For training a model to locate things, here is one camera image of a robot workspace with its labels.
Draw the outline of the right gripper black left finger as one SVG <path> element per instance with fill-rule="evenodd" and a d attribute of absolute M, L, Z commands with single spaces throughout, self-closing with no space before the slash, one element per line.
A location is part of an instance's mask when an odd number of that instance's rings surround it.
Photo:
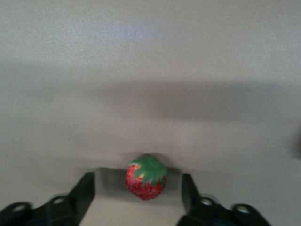
<path fill-rule="evenodd" d="M 42 206 L 15 202 L 0 211 L 2 226 L 78 226 L 95 197 L 95 175 L 83 175 L 74 188 L 56 195 Z"/>

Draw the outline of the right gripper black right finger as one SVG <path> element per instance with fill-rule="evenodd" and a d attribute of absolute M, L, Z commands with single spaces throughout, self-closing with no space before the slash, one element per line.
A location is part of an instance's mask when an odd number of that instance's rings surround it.
<path fill-rule="evenodd" d="M 270 226 L 254 207 L 234 204 L 227 209 L 209 197 L 202 196 L 191 176 L 182 174 L 181 197 L 185 214 L 178 226 Z"/>

